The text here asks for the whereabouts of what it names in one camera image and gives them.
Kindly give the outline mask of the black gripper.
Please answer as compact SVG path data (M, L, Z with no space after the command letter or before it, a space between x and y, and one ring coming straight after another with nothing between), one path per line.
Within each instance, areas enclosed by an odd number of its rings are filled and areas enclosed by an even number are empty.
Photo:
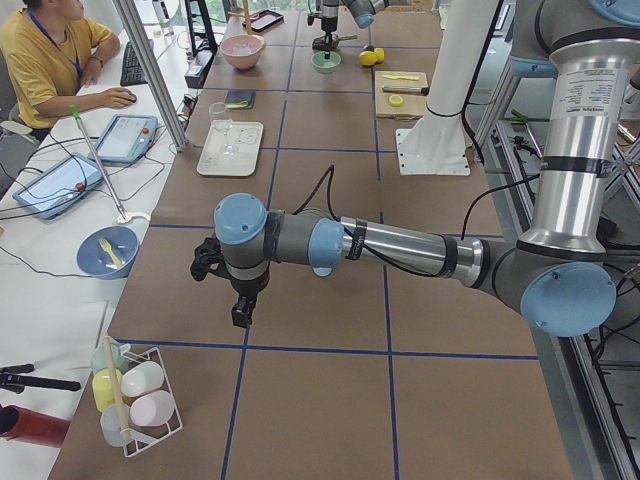
M323 54L325 60L330 60L330 46L338 45L338 36L336 35L336 30L338 26L338 17L327 17L322 15L321 13L308 13L307 14L307 24L311 26L316 19L319 19L321 22L321 29L323 34L319 37L316 37L312 45L313 46L323 46Z
M245 328L252 325L255 299L270 279L268 261L262 260L251 267L234 266L225 259L219 240L207 237L194 250L190 273L196 281L203 281L207 275L228 280L239 295L231 309L233 325Z

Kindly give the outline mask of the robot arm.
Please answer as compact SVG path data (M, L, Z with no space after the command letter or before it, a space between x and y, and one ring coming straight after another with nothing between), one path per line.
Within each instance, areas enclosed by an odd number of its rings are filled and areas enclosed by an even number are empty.
M308 1L307 24L312 26L320 21L322 35L312 42L314 51L320 51L328 59L335 49L334 39L338 29L339 8L344 6L360 29L370 26L376 14L391 5L389 0L317 0Z
M635 1L521 1L514 61L551 64L557 81L530 227L515 244L428 234L301 208L269 211L255 196L225 197L214 234L195 249L196 280L227 279L233 323L249 326L272 263L328 274L374 258L407 273L452 278L494 296L531 326L574 337L602 325L617 291L596 237L623 96L639 60Z

